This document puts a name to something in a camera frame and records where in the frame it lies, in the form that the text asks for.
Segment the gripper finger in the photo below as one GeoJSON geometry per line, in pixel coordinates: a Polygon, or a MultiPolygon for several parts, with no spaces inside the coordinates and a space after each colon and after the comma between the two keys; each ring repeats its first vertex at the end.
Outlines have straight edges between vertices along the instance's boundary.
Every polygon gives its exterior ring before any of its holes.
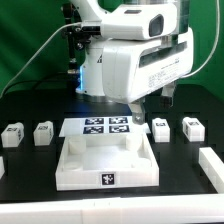
{"type": "Polygon", "coordinates": [[[129,105],[132,112],[132,121],[135,124],[142,125],[145,123],[145,110],[141,101],[133,102],[129,105]]]}
{"type": "Polygon", "coordinates": [[[176,89],[176,83],[172,82],[162,88],[160,96],[160,104],[162,107],[171,107],[173,105],[173,97],[176,89]]]}

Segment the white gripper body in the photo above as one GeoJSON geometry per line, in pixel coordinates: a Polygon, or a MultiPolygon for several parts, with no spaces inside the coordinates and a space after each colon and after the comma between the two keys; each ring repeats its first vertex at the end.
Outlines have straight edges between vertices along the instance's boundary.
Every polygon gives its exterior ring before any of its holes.
{"type": "Polygon", "coordinates": [[[151,41],[109,40],[102,53],[102,86],[105,95],[129,104],[189,73],[193,66],[193,32],[178,36],[163,47],[151,41]]]}

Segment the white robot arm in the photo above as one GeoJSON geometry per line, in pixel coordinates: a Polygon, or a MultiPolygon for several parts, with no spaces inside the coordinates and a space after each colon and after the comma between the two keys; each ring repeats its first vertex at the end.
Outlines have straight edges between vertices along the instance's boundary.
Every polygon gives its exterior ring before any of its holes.
{"type": "Polygon", "coordinates": [[[126,104],[133,122],[145,122],[144,98],[159,90],[170,107],[176,81],[193,65],[190,0],[124,0],[114,11],[98,0],[70,0],[87,39],[77,91],[126,104]]]}

